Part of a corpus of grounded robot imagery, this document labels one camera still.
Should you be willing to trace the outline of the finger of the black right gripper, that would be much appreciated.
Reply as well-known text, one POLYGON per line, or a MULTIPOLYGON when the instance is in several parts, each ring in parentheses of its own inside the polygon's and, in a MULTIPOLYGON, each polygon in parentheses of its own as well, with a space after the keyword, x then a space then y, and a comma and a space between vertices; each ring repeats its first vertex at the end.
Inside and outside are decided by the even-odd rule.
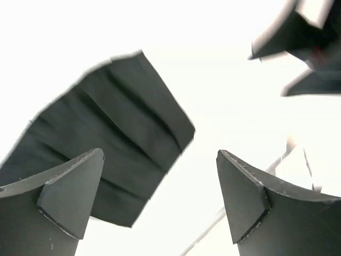
POLYGON ((286 85, 283 97, 311 94, 340 94, 340 70, 316 70, 286 85))
POLYGON ((248 59, 287 52, 300 60, 308 60, 324 42, 322 29, 308 23, 300 13, 291 11, 274 31, 265 32, 252 43, 248 59))

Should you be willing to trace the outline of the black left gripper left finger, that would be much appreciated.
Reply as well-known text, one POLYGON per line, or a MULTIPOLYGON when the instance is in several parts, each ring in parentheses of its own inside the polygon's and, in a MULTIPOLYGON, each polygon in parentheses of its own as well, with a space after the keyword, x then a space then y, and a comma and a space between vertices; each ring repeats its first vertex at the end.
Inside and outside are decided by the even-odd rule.
POLYGON ((101 149, 1 187, 1 256, 75 255, 104 165, 101 149))

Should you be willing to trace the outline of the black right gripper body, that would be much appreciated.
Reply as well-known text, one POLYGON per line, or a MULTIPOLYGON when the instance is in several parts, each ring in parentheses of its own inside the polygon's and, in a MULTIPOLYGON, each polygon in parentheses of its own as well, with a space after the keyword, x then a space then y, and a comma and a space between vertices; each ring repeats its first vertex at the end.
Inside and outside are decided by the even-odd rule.
POLYGON ((340 1, 333 1, 323 18, 321 28, 311 24, 295 11, 297 24, 293 56, 304 61, 311 68, 320 66, 331 57, 335 48, 340 47, 340 1))

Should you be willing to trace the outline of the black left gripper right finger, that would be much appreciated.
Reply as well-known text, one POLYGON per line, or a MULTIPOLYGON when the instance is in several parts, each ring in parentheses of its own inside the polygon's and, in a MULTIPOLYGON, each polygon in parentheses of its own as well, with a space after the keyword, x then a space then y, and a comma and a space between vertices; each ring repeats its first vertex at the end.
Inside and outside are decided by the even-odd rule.
MULTIPOLYGON (((219 157, 234 154, 220 150, 219 157)), ((237 245, 241 256, 339 256, 340 198, 308 190, 252 166, 270 209, 237 245)))

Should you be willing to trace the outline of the black skirt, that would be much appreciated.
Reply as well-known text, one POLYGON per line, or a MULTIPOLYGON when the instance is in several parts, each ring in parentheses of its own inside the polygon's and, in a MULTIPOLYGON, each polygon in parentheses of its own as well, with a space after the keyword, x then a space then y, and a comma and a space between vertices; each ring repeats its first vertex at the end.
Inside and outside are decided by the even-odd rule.
POLYGON ((2 164, 1 184, 100 148, 104 166, 91 215, 131 227, 194 133, 139 51, 92 70, 45 108, 2 164))

